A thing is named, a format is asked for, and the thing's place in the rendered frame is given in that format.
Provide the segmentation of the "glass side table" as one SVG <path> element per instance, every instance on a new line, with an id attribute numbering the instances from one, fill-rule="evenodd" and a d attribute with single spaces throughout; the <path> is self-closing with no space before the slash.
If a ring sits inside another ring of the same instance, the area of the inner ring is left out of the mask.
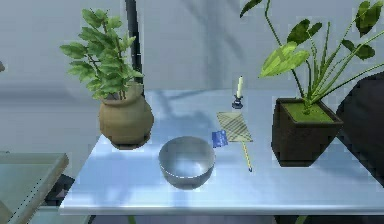
<path id="1" fill-rule="evenodd" d="M 65 153 L 0 153 L 0 224 L 27 224 L 68 163 Z"/>

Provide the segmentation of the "yellow pencil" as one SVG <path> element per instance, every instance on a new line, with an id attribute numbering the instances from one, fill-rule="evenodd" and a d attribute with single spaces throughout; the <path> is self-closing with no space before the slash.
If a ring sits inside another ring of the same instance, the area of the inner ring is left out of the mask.
<path id="1" fill-rule="evenodd" d="M 252 165 L 251 165 L 251 162 L 250 162 L 250 158 L 249 158 L 249 154 L 248 154 L 248 150 L 247 150 L 246 144 L 243 141 L 241 142 L 241 144 L 242 144 L 242 148 L 243 148 L 243 151 L 244 151 L 244 154 L 245 154 L 245 159 L 246 159 L 246 162 L 247 162 L 248 170 L 249 170 L 249 172 L 253 172 L 253 168 L 252 168 Z"/>

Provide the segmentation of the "grey metal bowl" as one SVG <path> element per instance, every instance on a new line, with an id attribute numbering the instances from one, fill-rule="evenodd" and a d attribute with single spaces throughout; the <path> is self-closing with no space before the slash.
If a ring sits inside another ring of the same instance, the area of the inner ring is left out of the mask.
<path id="1" fill-rule="evenodd" d="M 192 190 L 202 186 L 211 176 L 216 155 L 203 139 L 193 136 L 174 138 L 159 151 L 159 166 L 172 186 Z"/>

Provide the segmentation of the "tan checked cloth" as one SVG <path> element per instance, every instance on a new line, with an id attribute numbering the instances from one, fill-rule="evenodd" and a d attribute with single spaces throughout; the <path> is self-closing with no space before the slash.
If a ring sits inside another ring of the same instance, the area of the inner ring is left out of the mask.
<path id="1" fill-rule="evenodd" d="M 217 119 L 229 142 L 253 141 L 241 112 L 218 112 Z"/>

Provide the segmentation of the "black floor lamp pole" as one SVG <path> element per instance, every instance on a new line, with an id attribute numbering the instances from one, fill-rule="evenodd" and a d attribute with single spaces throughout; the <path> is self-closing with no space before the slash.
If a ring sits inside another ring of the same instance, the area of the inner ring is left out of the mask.
<path id="1" fill-rule="evenodd" d="M 125 0 L 125 5 L 126 5 L 126 15 L 127 15 L 127 21 L 128 21 L 129 36 L 135 38 L 135 41 L 131 44 L 132 65 L 136 71 L 142 72 L 138 12 L 137 12 L 136 0 Z"/>

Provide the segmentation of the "leafy plant in tan pot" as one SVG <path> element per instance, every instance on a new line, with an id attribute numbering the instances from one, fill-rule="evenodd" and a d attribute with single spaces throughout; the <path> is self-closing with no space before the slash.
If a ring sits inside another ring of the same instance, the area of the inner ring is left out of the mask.
<path id="1" fill-rule="evenodd" d="M 100 102 L 101 134 L 121 150 L 144 145 L 154 123 L 151 107 L 143 96 L 143 74 L 127 60 L 128 49 L 136 38 L 120 35 L 121 18 L 106 11 L 84 9 L 87 23 L 79 33 L 80 41 L 60 46 L 71 59 L 68 73 L 75 75 Z"/>

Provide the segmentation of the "white table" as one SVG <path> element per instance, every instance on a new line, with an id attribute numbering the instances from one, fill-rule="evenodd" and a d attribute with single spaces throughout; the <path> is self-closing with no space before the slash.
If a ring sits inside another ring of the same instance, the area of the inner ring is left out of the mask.
<path id="1" fill-rule="evenodd" d="M 150 140 L 118 150 L 100 137 L 60 206 L 65 215 L 384 215 L 384 188 L 348 149 L 334 140 L 310 167 L 282 168 L 271 150 L 272 115 L 283 90 L 247 90 L 242 114 L 252 142 L 216 149 L 211 177 L 181 190 L 160 170 L 158 153 L 169 140 L 210 140 L 218 112 L 231 109 L 229 90 L 149 91 L 155 116 Z"/>

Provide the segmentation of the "tall plant in black pot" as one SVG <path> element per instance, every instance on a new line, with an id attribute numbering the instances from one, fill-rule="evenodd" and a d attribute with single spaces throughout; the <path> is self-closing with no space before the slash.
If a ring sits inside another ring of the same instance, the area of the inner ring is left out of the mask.
<path id="1" fill-rule="evenodd" d="M 296 98 L 277 98 L 273 111 L 271 149 L 282 167 L 309 167 L 327 149 L 344 122 L 322 99 L 341 88 L 338 83 L 353 58 L 360 60 L 375 56 L 370 43 L 384 35 L 384 30 L 361 43 L 343 38 L 333 52 L 324 45 L 316 46 L 314 35 L 321 29 L 331 30 L 329 23 L 297 23 L 285 41 L 279 40 L 261 66 L 259 76 L 268 78 L 294 73 L 305 65 L 308 84 L 299 85 Z"/>

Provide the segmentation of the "white candle on dark holder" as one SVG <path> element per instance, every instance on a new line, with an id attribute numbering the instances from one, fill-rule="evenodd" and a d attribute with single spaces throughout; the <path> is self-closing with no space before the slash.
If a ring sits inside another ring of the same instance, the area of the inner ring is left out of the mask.
<path id="1" fill-rule="evenodd" d="M 232 107 L 234 109 L 241 109 L 243 107 L 241 99 L 242 99 L 242 89 L 243 89 L 243 77 L 240 76 L 238 79 L 238 84 L 237 84 L 237 91 L 236 94 L 234 95 L 235 100 L 232 103 Z"/>

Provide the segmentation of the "small blue card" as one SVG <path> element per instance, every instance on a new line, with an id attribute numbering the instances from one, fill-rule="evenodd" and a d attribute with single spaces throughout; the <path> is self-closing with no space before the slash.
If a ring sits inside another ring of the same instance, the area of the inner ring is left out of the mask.
<path id="1" fill-rule="evenodd" d="M 220 130 L 212 133 L 213 147 L 223 147 L 228 144 L 227 135 L 225 130 Z"/>

